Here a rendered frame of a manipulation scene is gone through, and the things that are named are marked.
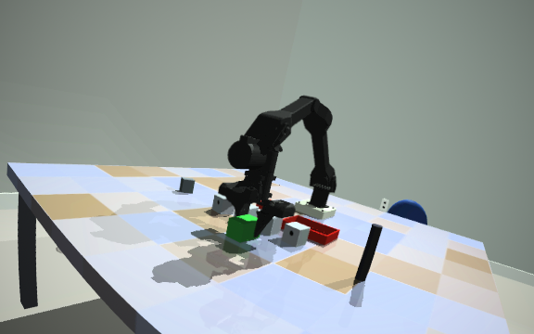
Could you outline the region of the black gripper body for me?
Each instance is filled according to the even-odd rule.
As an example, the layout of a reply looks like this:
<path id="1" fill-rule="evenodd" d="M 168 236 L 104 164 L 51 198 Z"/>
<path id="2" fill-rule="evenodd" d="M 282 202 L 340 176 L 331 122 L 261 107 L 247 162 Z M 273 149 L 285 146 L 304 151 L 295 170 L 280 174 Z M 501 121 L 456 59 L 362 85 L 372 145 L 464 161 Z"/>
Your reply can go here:
<path id="1" fill-rule="evenodd" d="M 244 175 L 250 175 L 250 181 L 256 183 L 256 180 L 260 180 L 262 184 L 261 202 L 256 203 L 262 206 L 262 212 L 271 214 L 278 218 L 286 218 L 295 215 L 295 205 L 293 203 L 284 200 L 269 200 L 272 197 L 270 193 L 272 181 L 275 181 L 276 176 L 274 172 L 265 172 L 261 170 L 248 170 Z M 218 194 L 225 196 L 226 186 L 232 183 L 222 183 L 219 187 Z M 225 196 L 226 197 L 226 196 Z"/>

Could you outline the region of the black cylinder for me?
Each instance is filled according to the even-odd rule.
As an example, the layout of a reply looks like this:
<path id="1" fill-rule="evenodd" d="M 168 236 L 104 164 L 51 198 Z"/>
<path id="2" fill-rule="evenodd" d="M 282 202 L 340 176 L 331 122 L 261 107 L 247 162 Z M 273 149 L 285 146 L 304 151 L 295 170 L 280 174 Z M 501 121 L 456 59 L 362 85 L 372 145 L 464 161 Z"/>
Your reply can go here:
<path id="1" fill-rule="evenodd" d="M 375 255 L 376 246 L 378 240 L 380 239 L 382 230 L 382 225 L 372 224 L 366 246 L 362 253 L 362 258 L 356 273 L 356 279 L 360 281 L 365 281 L 368 276 L 372 260 Z"/>

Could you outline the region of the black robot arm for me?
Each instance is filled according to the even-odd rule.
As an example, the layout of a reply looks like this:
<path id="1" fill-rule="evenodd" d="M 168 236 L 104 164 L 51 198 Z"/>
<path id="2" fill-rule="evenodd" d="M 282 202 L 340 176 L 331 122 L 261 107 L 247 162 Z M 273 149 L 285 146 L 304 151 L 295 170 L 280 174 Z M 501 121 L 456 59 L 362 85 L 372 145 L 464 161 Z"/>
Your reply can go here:
<path id="1" fill-rule="evenodd" d="M 331 110 L 314 96 L 300 96 L 295 102 L 280 110 L 261 113 L 249 126 L 244 135 L 228 149 L 227 158 L 236 169 L 274 172 L 280 146 L 291 134 L 291 127 L 301 120 L 311 134 L 314 169 L 311 172 L 310 186 L 313 187 L 310 201 L 320 209 L 329 208 L 330 192 L 335 193 L 337 182 L 335 169 L 329 163 L 327 131 L 333 116 Z M 250 175 L 243 181 L 226 186 L 226 199 L 235 206 L 260 203 L 262 184 L 250 181 Z"/>

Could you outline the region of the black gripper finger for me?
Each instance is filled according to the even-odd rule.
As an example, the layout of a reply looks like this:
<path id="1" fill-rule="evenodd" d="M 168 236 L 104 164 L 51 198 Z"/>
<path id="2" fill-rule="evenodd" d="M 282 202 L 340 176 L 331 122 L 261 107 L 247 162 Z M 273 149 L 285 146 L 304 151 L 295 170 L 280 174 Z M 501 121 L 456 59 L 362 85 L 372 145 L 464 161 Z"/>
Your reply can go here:
<path id="1" fill-rule="evenodd" d="M 234 203 L 232 203 L 231 201 L 228 201 L 232 204 L 232 206 L 234 206 L 235 208 L 235 216 L 239 216 L 239 215 L 244 215 L 244 214 L 248 214 L 248 210 L 249 210 L 249 207 L 250 205 L 248 205 L 247 203 L 244 204 L 243 206 L 235 206 Z"/>
<path id="2" fill-rule="evenodd" d="M 254 238 L 256 238 L 262 232 L 265 226 L 274 218 L 273 215 L 262 211 L 257 211 L 256 214 L 258 215 L 258 219 L 254 230 Z"/>

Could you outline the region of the red tray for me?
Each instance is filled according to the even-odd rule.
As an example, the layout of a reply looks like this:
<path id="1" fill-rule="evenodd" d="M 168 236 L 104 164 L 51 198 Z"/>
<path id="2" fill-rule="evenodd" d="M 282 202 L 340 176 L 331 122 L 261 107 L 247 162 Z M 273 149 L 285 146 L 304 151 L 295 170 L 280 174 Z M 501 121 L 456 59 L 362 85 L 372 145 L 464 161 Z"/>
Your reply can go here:
<path id="1" fill-rule="evenodd" d="M 297 222 L 301 225 L 309 226 L 310 233 L 308 236 L 309 240 L 313 240 L 315 242 L 318 242 L 320 244 L 326 245 L 336 239 L 338 239 L 340 229 L 333 228 L 328 225 L 321 224 L 320 222 L 314 222 L 310 219 L 304 218 L 299 215 L 287 217 L 283 219 L 282 227 L 281 229 L 285 229 L 285 225 L 287 223 L 294 223 Z"/>

